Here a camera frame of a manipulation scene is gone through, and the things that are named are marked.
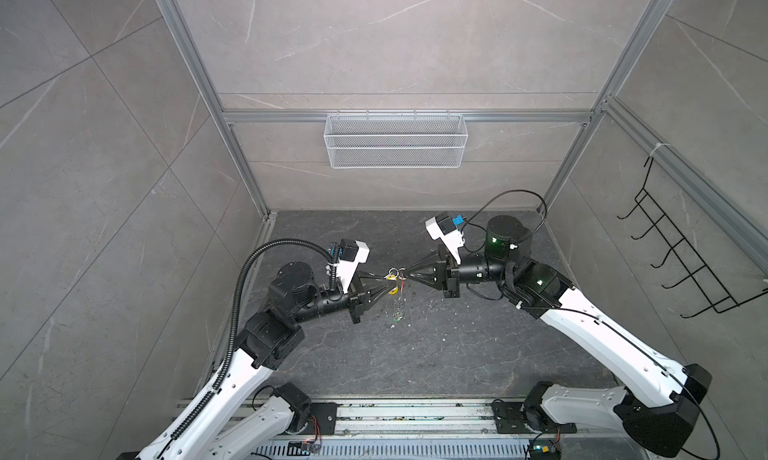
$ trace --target metal beam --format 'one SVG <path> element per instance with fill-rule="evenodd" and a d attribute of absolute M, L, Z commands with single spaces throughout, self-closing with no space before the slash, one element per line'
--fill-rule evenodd
<path fill-rule="evenodd" d="M 465 121 L 578 121 L 589 122 L 590 110 L 226 110 L 223 117 L 229 123 L 268 121 L 316 121 L 324 122 L 335 114 L 460 114 Z"/>
<path fill-rule="evenodd" d="M 256 183 L 254 173 L 251 171 L 248 161 L 240 148 L 240 143 L 235 138 L 229 125 L 222 116 L 222 107 L 219 97 L 216 94 L 213 83 L 210 81 L 210 77 L 206 72 L 203 60 L 200 58 L 200 54 L 194 46 L 192 35 L 187 28 L 187 24 L 184 22 L 184 18 L 181 15 L 176 0 L 155 0 L 158 3 L 160 13 L 163 14 L 165 23 L 168 24 L 170 34 L 173 36 L 176 45 L 181 52 L 181 56 L 184 58 L 184 63 L 187 64 L 192 79 L 194 80 L 197 90 L 200 91 L 200 96 L 205 102 L 205 105 L 210 111 L 210 116 L 216 124 L 216 128 L 224 139 L 226 148 L 230 151 L 232 160 L 237 167 L 237 171 L 240 173 L 240 177 L 243 178 L 248 193 L 250 193 L 251 199 L 256 205 L 259 214 L 262 218 L 266 219 L 266 216 L 270 213 L 270 209 L 264 201 L 264 196 L 259 189 L 259 185 Z"/>
<path fill-rule="evenodd" d="M 635 63 L 638 62 L 640 54 L 643 53 L 650 38 L 653 36 L 654 32 L 656 32 L 659 24 L 661 24 L 664 14 L 667 13 L 673 1 L 674 0 L 648 1 L 648 5 L 645 7 L 643 15 L 640 16 L 640 20 L 634 28 L 634 32 L 629 38 L 627 45 L 624 47 L 624 51 L 621 52 L 614 70 L 610 73 L 608 81 L 605 82 L 603 89 L 600 91 L 600 96 L 598 96 L 598 100 L 595 102 L 592 109 L 592 112 L 594 113 L 592 115 L 592 122 L 590 125 L 581 129 L 576 135 L 576 139 L 574 139 L 571 144 L 571 148 L 568 150 L 565 158 L 563 158 L 563 162 L 560 165 L 558 172 L 555 174 L 552 183 L 544 194 L 544 199 L 547 202 L 547 205 L 552 205 L 554 199 L 558 196 L 565 184 L 565 181 L 571 175 L 571 172 L 576 166 L 576 162 L 581 157 L 581 152 L 587 147 L 589 139 L 591 139 L 595 129 L 597 129 L 597 125 L 605 114 L 605 101 L 608 97 L 615 96 L 619 92 L 621 86 L 629 77 Z"/>
<path fill-rule="evenodd" d="M 618 99 L 609 97 L 605 110 L 646 152 L 653 151 L 658 143 L 666 143 Z M 763 272 L 768 273 L 768 232 L 765 229 L 710 184 L 673 146 L 658 148 L 654 160 Z"/>

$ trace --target mesh basket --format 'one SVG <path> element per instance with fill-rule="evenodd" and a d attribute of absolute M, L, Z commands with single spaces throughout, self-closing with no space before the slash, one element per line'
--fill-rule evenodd
<path fill-rule="evenodd" d="M 340 114 L 324 137 L 333 168 L 459 167 L 467 126 L 454 114 Z"/>

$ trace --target work surface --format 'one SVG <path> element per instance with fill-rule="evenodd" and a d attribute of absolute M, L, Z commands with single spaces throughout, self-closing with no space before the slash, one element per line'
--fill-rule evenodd
<path fill-rule="evenodd" d="M 485 226 L 498 214 L 518 217 L 530 228 L 535 212 L 483 212 Z M 359 271 L 386 273 L 436 249 L 424 221 L 427 211 L 281 211 L 270 239 L 296 237 L 324 247 L 349 238 L 367 243 L 370 256 Z M 477 248 L 483 232 L 465 230 Z M 563 271 L 544 228 L 533 237 L 532 257 Z M 264 254 L 244 319 L 259 310 L 280 267 L 309 263 L 318 283 L 327 283 L 321 255 L 301 247 L 277 247 Z M 498 296 L 494 283 L 477 291 Z M 466 291 L 443 299 L 442 292 L 406 281 L 405 318 L 393 318 L 395 296 L 386 296 L 353 325 L 344 310 L 303 323 L 306 339 L 270 383 L 293 382 L 310 396 L 471 395 L 525 396 L 539 380 L 566 386 L 610 387 L 610 372 L 565 335 L 518 311 L 506 300 L 487 301 Z"/>

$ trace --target black wire hook rack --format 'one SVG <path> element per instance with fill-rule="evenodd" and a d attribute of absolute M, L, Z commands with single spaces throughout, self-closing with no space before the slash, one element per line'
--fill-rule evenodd
<path fill-rule="evenodd" d="M 690 278 L 694 283 L 696 283 L 696 287 L 698 287 L 699 292 L 701 292 L 701 294 L 704 295 L 704 298 L 709 303 L 708 307 L 705 307 L 702 310 L 700 310 L 700 311 L 698 311 L 698 312 L 696 312 L 696 313 L 694 313 L 692 315 L 682 315 L 682 314 L 680 314 L 680 316 L 683 317 L 684 319 L 690 319 L 690 318 L 696 317 L 696 315 L 704 313 L 704 312 L 706 312 L 708 310 L 713 310 L 713 311 L 715 311 L 717 313 L 724 313 L 724 312 L 727 312 L 727 311 L 729 311 L 731 309 L 734 309 L 736 307 L 741 307 L 742 305 L 744 305 L 744 303 L 751 302 L 751 301 L 755 300 L 758 297 L 762 297 L 763 295 L 768 294 L 768 287 L 766 287 L 766 288 L 763 289 L 763 291 L 761 293 L 758 293 L 757 295 L 755 295 L 753 297 L 750 297 L 750 298 L 746 299 L 745 301 L 737 301 L 734 298 L 734 296 L 725 287 L 723 282 L 720 281 L 720 278 L 718 278 L 718 276 L 712 271 L 712 269 L 710 268 L 709 264 L 706 263 L 704 258 L 701 257 L 699 252 L 696 250 L 696 247 L 694 247 L 694 245 L 691 244 L 688 241 L 688 237 L 683 235 L 683 232 L 680 231 L 680 229 L 674 223 L 672 218 L 669 215 L 667 215 L 667 212 L 664 211 L 663 208 L 661 208 L 661 206 L 658 204 L 658 202 L 656 202 L 656 199 L 646 189 L 645 186 L 646 186 L 646 184 L 648 184 L 648 175 L 650 175 L 650 168 L 653 166 L 653 164 L 654 164 L 654 158 L 653 157 L 648 157 L 645 160 L 645 163 L 643 164 L 643 167 L 647 166 L 648 170 L 645 172 L 645 180 L 643 181 L 643 187 L 640 189 L 638 194 L 634 197 L 635 205 L 634 205 L 634 207 L 632 207 L 632 210 L 630 210 L 628 214 L 626 214 L 623 217 L 622 216 L 617 216 L 617 217 L 620 220 L 624 220 L 628 216 L 632 215 L 632 213 L 639 208 L 643 212 L 643 214 L 645 214 L 646 218 L 650 221 L 650 227 L 648 227 L 648 229 L 642 235 L 640 235 L 639 237 L 636 237 L 636 236 L 632 235 L 631 238 L 633 240 L 638 241 L 639 239 L 641 239 L 641 238 L 645 237 L 646 235 L 648 235 L 648 233 L 651 232 L 652 230 L 656 230 L 656 232 L 658 232 L 659 235 L 661 235 L 661 238 L 664 239 L 664 242 L 667 244 L 667 246 L 669 248 L 667 250 L 667 254 L 664 255 L 664 259 L 661 261 L 661 263 L 659 263 L 658 265 L 654 265 L 653 263 L 651 263 L 651 266 L 653 268 L 660 268 L 660 267 L 662 267 L 667 262 L 667 259 L 669 258 L 670 254 L 674 254 L 676 256 L 676 258 L 677 258 L 677 261 L 680 262 L 680 264 L 683 266 L 683 268 L 685 269 L 685 271 L 687 273 L 687 275 L 685 277 L 679 279 L 674 285 L 669 285 L 669 286 L 662 285 L 662 287 L 665 288 L 665 289 L 675 288 L 678 285 L 680 285 L 682 282 L 685 282 L 686 280 L 688 280 Z M 658 209 L 658 211 L 661 212 L 661 216 L 659 216 L 656 220 L 654 220 L 648 214 L 648 211 L 645 209 L 645 207 L 642 206 L 643 201 L 653 202 L 653 205 L 655 205 L 656 208 Z M 672 225 L 672 228 L 677 232 L 677 234 L 680 235 L 680 239 L 677 242 L 675 242 L 674 244 L 672 242 L 670 242 L 669 238 L 667 238 L 667 235 L 665 235 L 661 231 L 661 229 L 659 229 L 659 222 L 661 222 L 665 218 Z M 696 267 L 695 269 L 692 269 L 692 267 L 689 267 L 689 265 L 686 264 L 683 261 L 683 258 L 680 256 L 680 253 L 678 252 L 678 250 L 676 250 L 677 248 L 683 248 L 686 245 L 688 246 L 688 248 L 693 253 L 695 253 L 696 258 L 698 258 L 698 260 L 701 262 L 701 265 L 699 267 Z M 696 279 L 695 275 L 697 273 L 700 273 L 700 272 L 701 273 L 709 273 L 715 279 L 715 281 L 720 284 L 720 288 L 722 288 L 723 291 L 726 294 L 725 297 L 723 297 L 722 299 L 720 299 L 720 300 L 718 300 L 716 302 L 712 301 L 710 296 L 707 295 L 706 292 L 704 291 L 704 288 L 701 286 L 701 283 Z"/>

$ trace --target white cable tie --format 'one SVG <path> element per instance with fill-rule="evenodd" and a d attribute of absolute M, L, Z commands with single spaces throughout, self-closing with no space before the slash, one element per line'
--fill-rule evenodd
<path fill-rule="evenodd" d="M 656 142 L 656 146 L 654 147 L 654 149 L 653 149 L 653 150 L 651 150 L 651 151 L 650 151 L 650 154 L 648 154 L 648 157 L 653 157 L 653 156 L 654 156 L 654 152 L 656 152 L 656 150 L 657 150 L 659 147 L 661 147 L 662 145 L 666 145 L 666 146 L 668 146 L 668 147 L 671 147 L 671 146 L 672 146 L 672 144 L 665 144 L 665 143 L 663 143 L 663 142 Z"/>

